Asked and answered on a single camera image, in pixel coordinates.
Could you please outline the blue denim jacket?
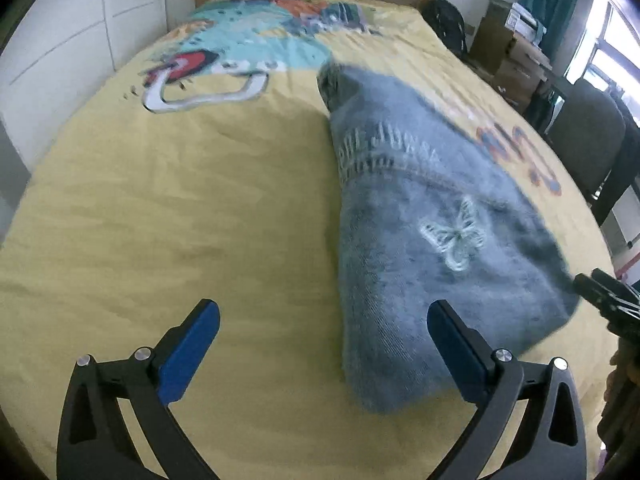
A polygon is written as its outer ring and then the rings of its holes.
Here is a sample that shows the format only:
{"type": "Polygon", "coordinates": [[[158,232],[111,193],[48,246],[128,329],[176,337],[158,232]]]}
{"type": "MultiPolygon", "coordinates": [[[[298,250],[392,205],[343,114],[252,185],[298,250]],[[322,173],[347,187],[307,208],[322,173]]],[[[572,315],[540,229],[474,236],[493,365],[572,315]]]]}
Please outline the blue denim jacket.
{"type": "Polygon", "coordinates": [[[329,63],[318,88],[341,183],[343,370],[366,410],[450,385],[427,330],[434,301],[514,353],[570,320],[559,245],[488,151],[395,77],[329,63]]]}

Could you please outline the dark office chair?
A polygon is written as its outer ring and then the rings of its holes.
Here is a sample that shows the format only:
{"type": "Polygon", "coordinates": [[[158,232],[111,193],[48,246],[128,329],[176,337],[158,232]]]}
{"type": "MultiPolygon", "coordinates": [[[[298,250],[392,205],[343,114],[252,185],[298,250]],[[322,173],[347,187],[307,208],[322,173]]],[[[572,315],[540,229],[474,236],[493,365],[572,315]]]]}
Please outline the dark office chair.
{"type": "Polygon", "coordinates": [[[578,79],[547,139],[601,224],[639,175],[639,126],[628,106],[578,79]]]}

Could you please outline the brown cardboard boxes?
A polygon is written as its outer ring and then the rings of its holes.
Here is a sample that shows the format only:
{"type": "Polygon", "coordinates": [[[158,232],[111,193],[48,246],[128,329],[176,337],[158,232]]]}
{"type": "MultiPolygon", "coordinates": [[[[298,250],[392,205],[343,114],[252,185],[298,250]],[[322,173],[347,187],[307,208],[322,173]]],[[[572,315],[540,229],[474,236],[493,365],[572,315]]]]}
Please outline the brown cardboard boxes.
{"type": "Polygon", "coordinates": [[[469,50],[488,84],[519,113],[552,71],[537,32],[543,35],[544,28],[517,2],[489,0],[469,50]]]}

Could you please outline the yellow dinosaur print bedspread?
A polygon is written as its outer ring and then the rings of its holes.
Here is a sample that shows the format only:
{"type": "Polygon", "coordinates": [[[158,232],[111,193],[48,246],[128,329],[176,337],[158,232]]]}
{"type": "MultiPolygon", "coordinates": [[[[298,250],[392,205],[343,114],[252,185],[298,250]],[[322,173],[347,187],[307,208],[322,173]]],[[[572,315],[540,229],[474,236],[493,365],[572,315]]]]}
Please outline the yellow dinosaur print bedspread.
{"type": "Polygon", "coordinates": [[[470,419],[453,391],[378,416],[346,385],[340,185],[303,68],[314,53],[421,91],[510,174],[570,270],[610,266],[551,148],[416,10],[363,1],[363,30],[282,28],[329,5],[180,26],[109,79],[37,167],[1,251],[1,408],[48,476],[78,356],[129,356],[205,297],[221,330],[174,412],[222,478],[422,479],[470,419]]]}

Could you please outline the black backpack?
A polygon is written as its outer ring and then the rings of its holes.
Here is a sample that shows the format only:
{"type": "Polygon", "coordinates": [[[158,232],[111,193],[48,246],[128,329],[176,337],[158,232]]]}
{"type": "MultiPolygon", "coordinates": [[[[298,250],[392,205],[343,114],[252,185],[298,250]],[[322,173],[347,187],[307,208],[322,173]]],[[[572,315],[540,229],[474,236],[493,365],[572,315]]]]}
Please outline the black backpack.
{"type": "Polygon", "coordinates": [[[465,21],[460,11],[448,0],[426,0],[421,6],[424,21],[439,40],[457,58],[468,55],[465,21]]]}

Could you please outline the white wardrobe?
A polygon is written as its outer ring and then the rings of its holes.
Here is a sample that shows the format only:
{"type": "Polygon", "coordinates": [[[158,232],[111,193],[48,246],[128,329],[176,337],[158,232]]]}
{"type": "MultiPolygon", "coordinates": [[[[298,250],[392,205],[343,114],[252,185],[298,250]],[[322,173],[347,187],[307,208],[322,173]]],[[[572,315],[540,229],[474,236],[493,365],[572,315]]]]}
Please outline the white wardrobe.
{"type": "Polygon", "coordinates": [[[195,0],[36,0],[1,55],[3,130],[27,169],[111,74],[195,0]]]}

